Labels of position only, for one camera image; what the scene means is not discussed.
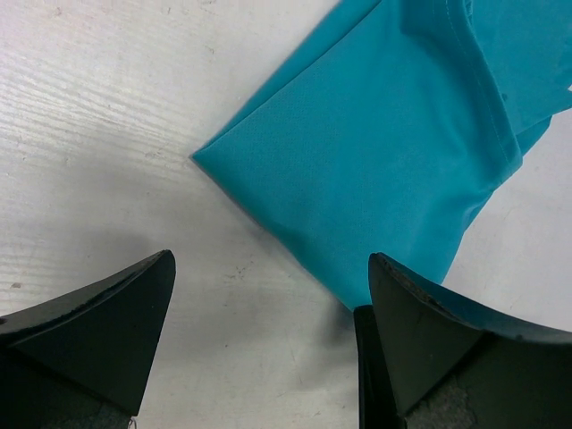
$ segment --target table top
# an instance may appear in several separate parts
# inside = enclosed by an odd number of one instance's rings
[[[0,315],[169,248],[139,429],[357,427],[350,315],[188,159],[336,1],[46,3],[0,16]],[[569,136],[561,114],[445,285],[572,331]]]

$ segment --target blue fabric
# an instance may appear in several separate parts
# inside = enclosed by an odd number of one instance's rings
[[[342,1],[193,157],[348,308],[374,252],[441,282],[572,105],[568,2]]]

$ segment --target teal cloth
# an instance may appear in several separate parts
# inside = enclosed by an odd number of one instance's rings
[[[346,0],[193,158],[348,308],[383,252],[440,283],[572,105],[569,0]]]

